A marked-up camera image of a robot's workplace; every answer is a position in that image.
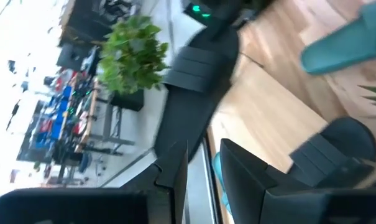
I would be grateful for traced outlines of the teal rubber slide sandal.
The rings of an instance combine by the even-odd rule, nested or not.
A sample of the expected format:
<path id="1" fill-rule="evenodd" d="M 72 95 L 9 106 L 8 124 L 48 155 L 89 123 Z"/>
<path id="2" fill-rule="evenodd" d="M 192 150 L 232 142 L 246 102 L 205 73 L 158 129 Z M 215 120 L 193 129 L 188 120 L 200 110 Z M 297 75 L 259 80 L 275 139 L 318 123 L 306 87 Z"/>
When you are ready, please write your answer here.
<path id="1" fill-rule="evenodd" d="M 230 208 L 230 205 L 229 205 L 229 201 L 227 199 L 227 194 L 226 194 L 226 191 L 225 191 L 223 177 L 222 177 L 221 156 L 220 156 L 219 152 L 217 152 L 215 154 L 215 156 L 212 160 L 212 167 L 213 167 L 213 171 L 214 171 L 219 183 L 221 184 L 221 190 L 222 190 L 221 201 L 222 201 L 223 205 L 226 207 L 227 211 L 229 213 L 231 213 L 231 208 Z"/>
<path id="2" fill-rule="evenodd" d="M 376 58 L 376 0 L 363 5 L 358 16 L 301 53 L 301 66 L 309 74 L 335 72 Z"/>

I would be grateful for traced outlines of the black aluminium table frame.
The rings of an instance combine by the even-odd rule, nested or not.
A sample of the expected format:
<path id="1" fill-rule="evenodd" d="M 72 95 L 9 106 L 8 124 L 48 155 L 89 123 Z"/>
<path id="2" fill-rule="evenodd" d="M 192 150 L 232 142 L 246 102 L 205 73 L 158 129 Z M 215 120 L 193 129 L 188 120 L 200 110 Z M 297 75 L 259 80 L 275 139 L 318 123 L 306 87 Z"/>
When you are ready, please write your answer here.
<path id="1" fill-rule="evenodd" d="M 203 154 L 204 154 L 204 163 L 206 167 L 206 174 L 209 187 L 209 197 L 211 208 L 213 212 L 214 224 L 224 224 L 222 219 L 221 207 L 219 204 L 218 190 L 216 186 L 216 179 L 214 176 L 212 163 L 211 163 L 211 151 L 209 148 L 208 137 L 205 136 L 202 140 L 203 143 Z"/>

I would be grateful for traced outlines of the wooden shelf with black frame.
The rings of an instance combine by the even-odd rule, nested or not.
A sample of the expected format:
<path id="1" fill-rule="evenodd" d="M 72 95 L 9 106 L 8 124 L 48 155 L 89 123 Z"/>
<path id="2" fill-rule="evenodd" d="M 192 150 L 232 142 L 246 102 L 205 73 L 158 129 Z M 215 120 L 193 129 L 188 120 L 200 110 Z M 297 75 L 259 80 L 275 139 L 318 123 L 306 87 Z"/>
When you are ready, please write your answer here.
<path id="1" fill-rule="evenodd" d="M 211 152 L 218 152 L 220 140 L 229 138 L 287 172 L 292 165 L 290 153 L 326 121 L 244 55 L 231 81 L 232 88 L 208 128 Z"/>

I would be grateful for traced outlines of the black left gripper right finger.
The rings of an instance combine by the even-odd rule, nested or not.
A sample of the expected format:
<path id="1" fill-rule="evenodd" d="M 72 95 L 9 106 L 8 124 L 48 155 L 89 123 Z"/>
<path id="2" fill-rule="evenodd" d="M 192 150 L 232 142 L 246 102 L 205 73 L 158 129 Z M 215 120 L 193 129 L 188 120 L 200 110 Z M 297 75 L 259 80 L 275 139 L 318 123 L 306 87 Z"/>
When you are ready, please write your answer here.
<path id="1" fill-rule="evenodd" d="M 222 179 L 235 224 L 263 224 L 265 193 L 274 187 L 302 189 L 303 184 L 230 139 L 220 147 Z"/>

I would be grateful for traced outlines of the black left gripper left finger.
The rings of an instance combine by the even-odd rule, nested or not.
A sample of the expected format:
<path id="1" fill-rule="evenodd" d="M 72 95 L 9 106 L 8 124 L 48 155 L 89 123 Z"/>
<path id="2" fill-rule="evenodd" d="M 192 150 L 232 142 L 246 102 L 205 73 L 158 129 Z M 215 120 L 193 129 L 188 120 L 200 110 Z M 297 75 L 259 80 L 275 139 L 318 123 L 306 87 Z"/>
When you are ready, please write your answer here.
<path id="1" fill-rule="evenodd" d="M 182 224 L 187 168 L 187 142 L 178 141 L 124 184 L 121 224 Z"/>

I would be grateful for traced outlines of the green leafy artificial tree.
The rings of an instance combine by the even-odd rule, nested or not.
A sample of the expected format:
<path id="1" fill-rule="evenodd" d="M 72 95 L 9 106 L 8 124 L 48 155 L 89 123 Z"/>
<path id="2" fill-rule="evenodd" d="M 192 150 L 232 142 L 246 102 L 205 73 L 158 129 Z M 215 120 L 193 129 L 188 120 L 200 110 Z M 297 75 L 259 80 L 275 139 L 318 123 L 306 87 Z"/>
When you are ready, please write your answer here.
<path id="1" fill-rule="evenodd" d="M 160 89 L 168 43 L 157 39 L 161 28 L 150 16 L 131 16 L 119 21 L 107 34 L 100 52 L 99 81 L 121 95 L 143 89 Z"/>

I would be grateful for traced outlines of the black round plant pot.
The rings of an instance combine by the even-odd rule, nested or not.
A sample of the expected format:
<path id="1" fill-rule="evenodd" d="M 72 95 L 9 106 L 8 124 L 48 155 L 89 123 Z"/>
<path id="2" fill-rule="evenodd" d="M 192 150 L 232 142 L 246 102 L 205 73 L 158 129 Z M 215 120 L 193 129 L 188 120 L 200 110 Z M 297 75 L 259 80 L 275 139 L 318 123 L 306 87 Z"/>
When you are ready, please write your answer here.
<path id="1" fill-rule="evenodd" d="M 121 95 L 115 91 L 112 94 L 110 104 L 127 110 L 140 111 L 144 107 L 144 90 L 137 90 L 135 93 L 126 95 Z"/>

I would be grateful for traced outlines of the cluttered background table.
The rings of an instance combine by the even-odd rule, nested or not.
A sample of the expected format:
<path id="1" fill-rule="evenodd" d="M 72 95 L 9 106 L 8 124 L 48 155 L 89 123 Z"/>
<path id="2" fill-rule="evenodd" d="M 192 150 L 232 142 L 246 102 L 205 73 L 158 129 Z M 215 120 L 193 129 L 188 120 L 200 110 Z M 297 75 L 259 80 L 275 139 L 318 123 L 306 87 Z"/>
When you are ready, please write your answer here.
<path id="1" fill-rule="evenodd" d="M 10 181 L 34 187 L 113 186 L 139 152 L 128 130 L 133 111 L 96 79 L 99 47 L 64 70 L 49 96 L 39 98 Z"/>

